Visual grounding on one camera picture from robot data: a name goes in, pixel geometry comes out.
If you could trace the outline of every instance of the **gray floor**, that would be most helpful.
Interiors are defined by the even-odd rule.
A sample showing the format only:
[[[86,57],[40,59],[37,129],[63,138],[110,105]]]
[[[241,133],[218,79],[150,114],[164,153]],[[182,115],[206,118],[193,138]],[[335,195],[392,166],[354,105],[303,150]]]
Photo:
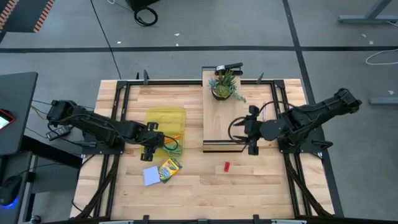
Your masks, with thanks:
[[[281,0],[160,0],[152,5],[159,14],[154,27],[139,27],[130,12],[106,0],[93,1],[113,47],[293,46]],[[125,5],[123,0],[116,2]],[[398,45],[398,27],[337,23],[340,14],[364,14],[375,2],[290,0],[301,46]],[[383,13],[398,14],[398,1],[393,1]],[[0,48],[52,47],[107,47],[89,0],[56,0],[38,34],[7,33],[0,44]],[[323,126],[326,139],[335,143],[330,155],[346,217],[398,220],[398,109],[368,104],[371,96],[390,96],[389,91],[394,92],[393,96],[398,94],[398,65],[366,65],[366,57],[373,53],[303,55],[316,100],[346,87],[363,101],[358,113],[335,118]],[[243,62],[248,78],[256,78],[262,72],[264,78],[301,78],[295,52],[116,52],[114,56],[125,79],[135,78],[143,69],[151,78],[200,78],[202,66],[236,62]],[[398,61],[398,52],[375,59],[387,60]],[[0,74],[38,72],[36,100],[67,99],[91,107],[100,80],[118,78],[110,53],[0,54],[0,68]],[[41,110],[49,108],[34,105]],[[46,125],[30,114],[28,127],[45,134]],[[30,131],[26,134],[47,142]],[[81,140],[80,132],[74,130],[70,139]],[[66,142],[47,143],[79,153],[79,148]],[[54,169],[57,176],[50,172]],[[37,175],[37,188],[56,191],[38,194],[34,213],[46,222],[67,219],[76,171],[62,166],[43,167]],[[60,182],[60,175],[69,181]]]

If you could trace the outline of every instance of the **orange item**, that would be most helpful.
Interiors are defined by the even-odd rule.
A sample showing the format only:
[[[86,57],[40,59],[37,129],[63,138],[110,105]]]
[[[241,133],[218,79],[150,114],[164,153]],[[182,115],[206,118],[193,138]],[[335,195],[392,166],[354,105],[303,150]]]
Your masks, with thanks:
[[[179,139],[180,137],[181,137],[181,134],[178,134],[178,135],[174,136],[174,139]],[[172,139],[165,138],[164,143],[167,144],[167,143],[170,143],[172,141],[173,141]]]

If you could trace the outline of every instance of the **wire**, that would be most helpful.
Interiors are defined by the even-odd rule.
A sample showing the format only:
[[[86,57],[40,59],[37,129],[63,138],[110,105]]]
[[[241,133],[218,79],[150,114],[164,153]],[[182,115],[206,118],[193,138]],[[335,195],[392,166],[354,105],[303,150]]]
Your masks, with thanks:
[[[92,159],[93,157],[94,157],[95,155],[91,155],[89,158],[87,158],[82,164],[81,164],[81,167],[80,168],[82,168],[85,164],[86,164],[86,162],[88,162],[90,159]],[[77,205],[75,205],[75,199],[73,198],[72,199],[72,205],[75,207],[75,209],[77,209],[79,212],[83,212],[83,210],[82,209],[80,209],[79,207],[77,207]]]
[[[95,10],[93,0],[90,0],[90,2],[91,2],[91,5],[93,6],[93,10],[94,10],[95,17],[96,17],[97,20],[98,20],[98,24],[99,24],[99,26],[101,27],[102,33],[104,34],[104,37],[105,37],[106,43],[108,44],[109,50],[111,51],[114,65],[116,66],[116,70],[118,71],[119,79],[122,79],[122,76],[120,75],[120,71],[119,71],[118,64],[116,63],[116,59],[114,58],[114,55],[113,55],[112,47],[111,47],[111,45],[109,44],[108,38],[106,38],[105,31],[104,31],[104,29],[102,28],[100,19],[98,18],[98,15],[97,15],[97,11]]]
[[[86,162],[90,161],[90,159],[92,159],[94,156],[95,156],[95,155],[91,155],[89,158],[87,158],[87,159],[81,164],[81,167],[83,167],[83,166],[86,164]]]
[[[19,173],[18,175],[21,175],[21,174],[23,174],[24,172],[28,172],[28,171],[30,171],[31,169],[35,169],[35,168],[39,168],[39,167],[45,167],[45,166],[53,166],[53,165],[64,166],[65,164],[52,163],[52,164],[46,164],[46,165],[35,166],[35,167],[32,167],[32,168],[29,168],[29,169],[27,169],[27,170],[22,171],[22,172]]]
[[[36,111],[38,111],[38,112],[40,112],[40,113],[42,113],[42,114],[47,114],[46,112],[43,112],[43,111],[37,109],[37,107],[35,107],[35,106],[30,106],[30,107],[31,107],[33,110],[36,110]]]
[[[291,107],[293,107],[293,108],[296,108],[296,109],[298,109],[298,110],[300,110],[300,111],[303,111],[303,112],[311,112],[311,111],[319,110],[319,108],[316,108],[316,109],[311,109],[311,110],[306,111],[306,110],[300,109],[299,107],[297,107],[297,106],[295,106],[295,105],[293,105],[293,104],[291,104],[291,103],[286,103],[286,102],[283,102],[283,101],[269,101],[269,102],[265,103],[265,104],[260,108],[259,112],[258,112],[257,114],[254,114],[254,116],[259,116],[260,113],[261,113],[261,111],[262,111],[267,105],[269,105],[269,104],[271,104],[271,103],[285,103],[285,104],[287,104],[287,105],[289,105],[289,106],[291,106]],[[233,141],[235,141],[235,142],[242,142],[242,140],[241,140],[241,139],[234,139],[234,138],[232,137],[232,135],[231,135],[231,128],[232,128],[233,124],[235,124],[235,122],[237,122],[237,121],[240,120],[240,119],[245,119],[245,117],[238,117],[238,118],[235,118],[235,119],[229,124],[229,126],[228,126],[228,136],[229,136],[229,138],[230,138],[231,140],[233,140]]]
[[[48,139],[48,137],[43,136],[43,135],[37,133],[36,131],[33,131],[32,129],[30,129],[30,128],[28,128],[28,127],[25,127],[25,128],[28,129],[29,131],[32,131],[33,133],[37,134],[38,136],[40,136],[40,137],[42,137],[42,138]]]
[[[136,21],[136,23],[137,23],[138,25],[140,25],[140,26],[142,26],[142,27],[152,26],[152,25],[154,25],[154,24],[157,22],[157,20],[158,20],[158,15],[157,15],[156,11],[154,11],[153,9],[151,9],[151,8],[149,8],[149,7],[147,7],[147,6],[140,7],[140,8],[138,8],[137,10],[134,10],[134,11],[133,11],[133,10],[131,10],[131,9],[127,8],[127,7],[124,7],[124,6],[120,5],[119,3],[115,2],[115,0],[113,0],[113,1],[107,0],[107,2],[109,2],[110,4],[118,5],[118,6],[122,7],[122,8],[127,9],[128,11],[134,13],[134,20]],[[141,12],[142,10],[148,10],[149,12],[151,12],[151,13],[155,16],[154,21],[153,21],[153,22],[150,22],[150,23],[143,21],[143,20],[141,19],[141,17],[138,16],[138,12]]]
[[[50,105],[50,106],[52,106],[51,103],[46,103],[46,102],[39,101],[39,100],[32,100],[32,101],[33,101],[33,102],[36,102],[36,103],[43,103],[43,104],[45,104],[45,105]]]
[[[33,102],[36,102],[36,103],[42,103],[42,104],[45,104],[45,105],[50,105],[50,106],[52,106],[52,104],[51,103],[46,103],[46,102],[43,102],[43,101],[39,101],[39,100],[32,100]],[[93,107],[90,107],[90,106],[83,106],[83,105],[79,105],[79,106],[82,106],[82,107],[84,107],[84,108],[88,108],[88,109],[95,109],[95,108],[93,108]]]
[[[44,113],[43,111],[41,111],[41,110],[39,110],[39,109],[37,109],[36,107],[34,107],[34,106],[30,106],[30,108],[32,108],[35,112],[36,112],[36,114],[37,114],[37,116],[39,116],[39,118],[40,119],[43,119],[43,120],[45,120],[45,118],[43,118],[42,117],[42,115],[40,115],[40,113],[39,112],[41,112],[41,113],[43,113],[43,114],[46,114],[46,113]]]
[[[66,142],[69,142],[70,144],[74,144],[74,145],[76,145],[76,146],[80,146],[80,147],[81,147],[81,144],[75,143],[75,142],[73,142],[73,141],[69,141],[69,140],[64,139],[63,137],[61,137],[61,135],[59,135],[56,131],[54,131],[54,130],[50,127],[50,123],[47,124],[47,128],[48,128],[51,132],[55,133],[55,134],[58,136],[59,139],[64,140],[64,141],[66,141]]]
[[[390,21],[387,21],[386,23],[388,23],[388,24],[391,24],[391,25],[393,25],[393,26],[396,26],[396,27],[398,27],[398,25],[397,25],[397,24],[394,24],[394,23],[392,23],[392,22],[390,22]]]
[[[171,138],[170,136],[166,136],[166,135],[164,135],[164,137],[165,137],[165,138],[168,138],[168,139],[171,139],[171,140],[173,140],[173,141],[175,142],[175,147],[174,147],[174,149],[170,149],[170,148],[168,148],[166,145],[164,145],[164,147],[165,147],[166,149],[168,149],[168,150],[170,150],[170,151],[174,151],[174,150],[176,150],[176,149],[178,148],[178,142],[177,142],[177,140],[175,140],[174,138]]]
[[[389,22],[389,21],[388,21],[388,22],[386,22],[386,23],[398,27],[397,24],[393,24],[392,22]],[[398,62],[387,62],[387,63],[370,63],[370,62],[369,62],[369,59],[370,59],[370,58],[373,58],[373,57],[375,57],[375,56],[377,56],[377,55],[379,55],[379,54],[383,54],[383,53],[386,53],[386,52],[395,52],[395,51],[398,51],[398,49],[394,49],[394,50],[383,50],[383,51],[380,51],[380,52],[378,52],[378,53],[376,53],[376,54],[372,54],[372,55],[370,55],[370,56],[365,60],[365,63],[368,64],[368,65],[397,65]]]

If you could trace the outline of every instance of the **white cable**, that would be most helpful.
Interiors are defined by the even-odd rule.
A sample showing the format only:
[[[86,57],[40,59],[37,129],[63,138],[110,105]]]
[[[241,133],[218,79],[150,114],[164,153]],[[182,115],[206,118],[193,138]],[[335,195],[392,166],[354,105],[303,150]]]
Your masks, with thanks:
[[[396,27],[398,27],[398,25],[397,24],[393,24],[392,22],[387,22],[388,24],[391,24],[391,25],[393,25],[393,26],[396,26]]]
[[[397,24],[393,24],[392,22],[386,22],[386,23],[398,27]],[[370,56],[365,60],[365,62],[366,62],[366,64],[368,64],[368,65],[397,65],[398,62],[390,62],[390,63],[369,63],[369,62],[368,62],[368,60],[369,60],[370,58],[373,58],[373,57],[376,56],[376,55],[379,55],[379,54],[382,54],[382,53],[386,53],[386,52],[395,52],[395,51],[398,51],[398,49],[380,51],[380,52],[378,52],[378,53],[376,53],[376,54],[370,55]]]

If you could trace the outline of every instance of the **yellow plastic bag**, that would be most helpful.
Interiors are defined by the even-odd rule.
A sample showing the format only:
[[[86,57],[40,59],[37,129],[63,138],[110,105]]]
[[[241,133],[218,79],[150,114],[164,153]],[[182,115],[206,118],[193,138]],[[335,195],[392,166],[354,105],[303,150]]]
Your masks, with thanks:
[[[174,138],[180,135],[177,140],[179,147],[175,152],[168,151],[166,149],[158,148],[154,154],[154,157],[161,158],[181,158],[183,156],[183,139],[185,135],[185,120],[186,114],[184,108],[151,108],[147,111],[144,124],[148,122],[159,123],[158,131],[162,131],[166,136]],[[167,144],[168,148],[174,149],[175,143],[172,142]],[[141,153],[144,152],[144,147],[141,147]]]

